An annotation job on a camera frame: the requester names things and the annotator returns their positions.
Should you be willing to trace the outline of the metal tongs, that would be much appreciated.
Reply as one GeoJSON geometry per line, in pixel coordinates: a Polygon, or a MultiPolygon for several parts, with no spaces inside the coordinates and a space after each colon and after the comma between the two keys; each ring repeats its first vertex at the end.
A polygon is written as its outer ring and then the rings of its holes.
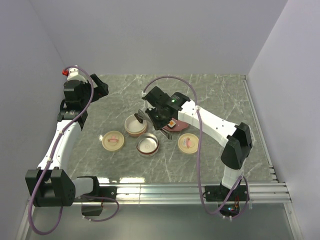
{"type": "MultiPolygon", "coordinates": [[[[139,109],[137,111],[137,113],[134,114],[135,118],[138,120],[139,123],[143,123],[144,121],[147,121],[149,123],[152,124],[152,126],[154,127],[154,124],[152,122],[152,120],[149,118],[149,116],[144,112],[142,111],[141,109],[139,109]]],[[[158,131],[164,135],[168,140],[172,140],[172,134],[164,129],[158,129],[158,131]]]]}

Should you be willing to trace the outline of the black spiky food piece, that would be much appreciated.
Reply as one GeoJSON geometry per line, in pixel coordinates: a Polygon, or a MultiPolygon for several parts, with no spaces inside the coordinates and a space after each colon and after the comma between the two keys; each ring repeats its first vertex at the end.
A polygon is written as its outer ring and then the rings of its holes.
{"type": "Polygon", "coordinates": [[[143,114],[135,113],[134,116],[140,124],[142,124],[144,122],[144,115],[143,114]]]}

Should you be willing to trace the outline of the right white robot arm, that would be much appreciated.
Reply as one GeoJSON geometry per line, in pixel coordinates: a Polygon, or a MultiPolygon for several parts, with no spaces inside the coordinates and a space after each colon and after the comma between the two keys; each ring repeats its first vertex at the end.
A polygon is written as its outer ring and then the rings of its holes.
{"type": "Polygon", "coordinates": [[[175,92],[172,96],[155,86],[141,94],[147,102],[145,114],[156,130],[162,129],[175,119],[187,123],[205,133],[222,147],[223,177],[218,188],[218,200],[231,200],[238,194],[234,184],[243,174],[243,165],[253,147],[250,127],[224,120],[198,106],[188,96],[175,92]]]}

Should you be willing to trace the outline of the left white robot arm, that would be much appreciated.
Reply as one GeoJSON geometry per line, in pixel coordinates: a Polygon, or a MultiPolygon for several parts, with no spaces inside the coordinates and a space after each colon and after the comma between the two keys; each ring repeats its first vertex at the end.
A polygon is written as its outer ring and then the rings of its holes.
{"type": "Polygon", "coordinates": [[[65,172],[73,146],[88,117],[86,105],[109,93],[108,84],[96,74],[91,74],[90,78],[87,80],[77,74],[63,85],[64,99],[59,107],[53,140],[38,167],[28,170],[25,175],[35,207],[69,207],[82,195],[89,201],[96,201],[101,195],[96,176],[71,180],[65,172]]]}

